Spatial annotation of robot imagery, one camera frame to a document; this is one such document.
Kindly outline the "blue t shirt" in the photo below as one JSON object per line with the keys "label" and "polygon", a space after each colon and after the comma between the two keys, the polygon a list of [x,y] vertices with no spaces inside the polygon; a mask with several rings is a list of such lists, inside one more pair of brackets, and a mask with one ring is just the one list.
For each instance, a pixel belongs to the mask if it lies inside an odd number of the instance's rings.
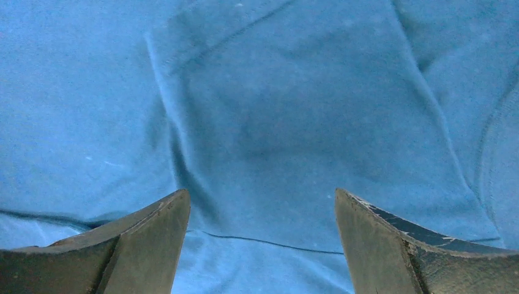
{"label": "blue t shirt", "polygon": [[174,293],[352,293],[346,189],[518,247],[517,1],[2,1],[1,247],[178,189]]}

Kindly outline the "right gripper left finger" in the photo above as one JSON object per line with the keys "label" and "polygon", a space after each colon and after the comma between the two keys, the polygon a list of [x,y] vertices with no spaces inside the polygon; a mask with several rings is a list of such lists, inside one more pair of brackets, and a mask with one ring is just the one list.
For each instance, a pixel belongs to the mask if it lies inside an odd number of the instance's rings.
{"label": "right gripper left finger", "polygon": [[2,293],[170,293],[190,216],[178,190],[47,247],[1,251]]}

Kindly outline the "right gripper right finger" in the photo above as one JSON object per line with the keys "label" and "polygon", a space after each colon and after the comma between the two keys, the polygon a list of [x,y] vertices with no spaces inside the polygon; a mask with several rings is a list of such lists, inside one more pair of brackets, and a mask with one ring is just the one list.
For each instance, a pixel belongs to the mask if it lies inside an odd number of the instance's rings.
{"label": "right gripper right finger", "polygon": [[442,235],[337,189],[356,293],[517,293],[518,252]]}

